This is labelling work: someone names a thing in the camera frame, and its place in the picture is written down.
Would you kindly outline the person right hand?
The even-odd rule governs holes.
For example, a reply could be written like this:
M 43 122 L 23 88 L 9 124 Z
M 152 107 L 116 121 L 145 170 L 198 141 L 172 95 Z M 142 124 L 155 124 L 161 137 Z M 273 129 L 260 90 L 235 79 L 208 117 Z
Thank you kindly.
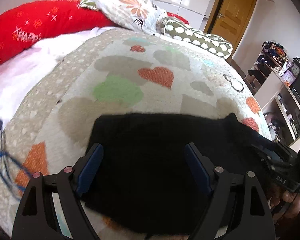
M 294 218 L 300 212 L 300 193 L 291 193 L 275 183 L 271 183 L 267 201 L 271 211 L 274 211 L 275 207 L 283 202 L 283 207 L 273 214 L 274 222 L 280 218 Z

